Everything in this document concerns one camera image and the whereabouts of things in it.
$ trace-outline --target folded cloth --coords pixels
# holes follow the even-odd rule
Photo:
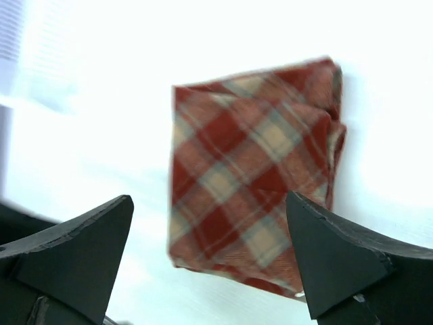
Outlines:
[[[331,209],[346,127],[325,58],[174,87],[169,255],[175,267],[296,298],[286,219],[296,191]]]

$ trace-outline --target blurry background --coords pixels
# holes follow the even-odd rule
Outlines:
[[[132,230],[108,310],[115,320],[314,324],[302,303],[171,267],[171,85],[331,56],[344,72],[348,125],[335,212],[433,248],[426,6],[0,0],[3,197],[63,221],[132,196]]]

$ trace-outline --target napkin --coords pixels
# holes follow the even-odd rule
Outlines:
[[[173,93],[174,266],[297,299],[286,195],[332,208],[346,135],[341,68],[321,58]]]

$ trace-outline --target white background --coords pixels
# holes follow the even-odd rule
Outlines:
[[[137,325],[312,323],[305,304],[171,267],[174,84],[331,56],[344,72],[348,125],[335,212],[433,248],[427,1],[108,2],[99,36],[86,39],[90,91],[75,99],[78,115],[2,100],[14,109],[8,200],[67,220],[119,194],[133,197],[111,318]],[[101,1],[86,3],[89,15],[101,10]]]

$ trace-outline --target white surface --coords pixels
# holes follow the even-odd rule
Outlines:
[[[433,248],[427,2],[164,0],[126,14],[132,15],[129,26],[139,28],[120,41],[122,51],[94,60],[92,69],[108,82],[89,81],[97,95],[76,101],[86,118],[16,104],[6,194],[60,220],[119,194],[133,197],[111,318],[138,325],[312,323],[306,305],[170,266],[172,84],[329,54],[345,74],[348,125],[335,211]]]

